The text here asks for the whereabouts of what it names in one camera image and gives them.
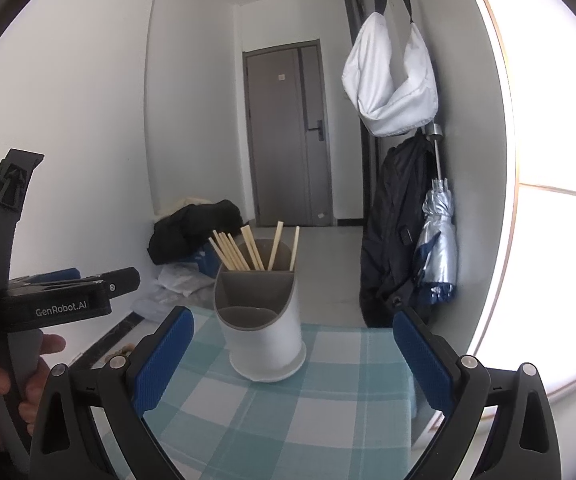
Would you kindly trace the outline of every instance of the teal and white tablecloth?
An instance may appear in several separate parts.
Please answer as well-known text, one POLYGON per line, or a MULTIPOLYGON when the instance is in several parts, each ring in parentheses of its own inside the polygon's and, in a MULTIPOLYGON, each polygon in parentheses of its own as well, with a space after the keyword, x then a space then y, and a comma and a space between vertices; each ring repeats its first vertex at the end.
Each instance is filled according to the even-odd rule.
MULTIPOLYGON (((193 315, 193 341, 158 407, 145 414, 186 480, 399 480, 408 473, 412 377, 391 330, 304 324, 303 367, 258 384, 230 366, 214 313, 193 315)), ((99 426, 118 475, 132 478, 107 422, 99 426)))

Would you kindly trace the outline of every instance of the black garment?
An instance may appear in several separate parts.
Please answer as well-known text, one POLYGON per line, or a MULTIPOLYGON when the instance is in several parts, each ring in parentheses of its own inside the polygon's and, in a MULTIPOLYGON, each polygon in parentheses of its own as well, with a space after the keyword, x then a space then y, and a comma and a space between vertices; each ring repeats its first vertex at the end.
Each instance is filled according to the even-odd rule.
POLYGON ((239 208, 230 200, 187 205, 155 224, 148 254, 155 265, 176 262, 194 254, 213 230, 235 235, 243 225, 239 208))
POLYGON ((400 304, 415 307, 412 261, 433 178, 433 146, 420 130, 388 150, 362 241, 359 303, 369 327, 392 326, 400 304))

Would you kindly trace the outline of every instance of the baseboard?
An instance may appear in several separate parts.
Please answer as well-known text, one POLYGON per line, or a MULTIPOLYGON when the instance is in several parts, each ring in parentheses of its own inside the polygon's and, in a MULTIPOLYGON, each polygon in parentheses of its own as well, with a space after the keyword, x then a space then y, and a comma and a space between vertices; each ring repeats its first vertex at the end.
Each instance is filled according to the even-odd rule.
POLYGON ((363 227, 364 226, 364 219, 363 218, 338 218, 337 219, 337 226, 338 227, 363 227))
POLYGON ((73 370, 90 370, 97 361, 142 321, 142 316, 131 312, 79 356, 70 368, 73 370))

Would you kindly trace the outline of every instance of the floor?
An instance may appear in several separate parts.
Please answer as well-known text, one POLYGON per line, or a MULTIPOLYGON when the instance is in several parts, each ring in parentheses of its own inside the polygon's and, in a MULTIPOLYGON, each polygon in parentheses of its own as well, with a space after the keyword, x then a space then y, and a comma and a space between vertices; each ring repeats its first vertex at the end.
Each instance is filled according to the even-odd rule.
MULTIPOLYGON (((273 238, 273 228, 254 228, 255 238, 273 238)), ((294 228, 282 240, 292 247, 294 228)), ((361 227, 303 227, 300 229, 297 274, 302 323, 365 327, 359 309, 361 227)), ((127 344, 137 344, 155 332, 158 324, 144 320, 106 354, 127 344)), ((105 357, 96 367, 105 364, 105 357)))

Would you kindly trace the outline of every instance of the silver umbrella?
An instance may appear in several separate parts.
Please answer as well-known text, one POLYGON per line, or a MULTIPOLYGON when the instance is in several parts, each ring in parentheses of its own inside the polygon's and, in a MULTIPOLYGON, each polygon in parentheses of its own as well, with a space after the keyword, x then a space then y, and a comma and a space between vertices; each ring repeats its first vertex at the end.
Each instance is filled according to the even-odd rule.
POLYGON ((433 179, 423 209, 426 222, 415 249, 414 280, 419 306, 450 301, 457 285, 457 240, 452 224, 454 202, 448 180, 442 176, 437 141, 443 135, 438 124, 426 126, 426 135, 434 141, 437 178, 433 179))

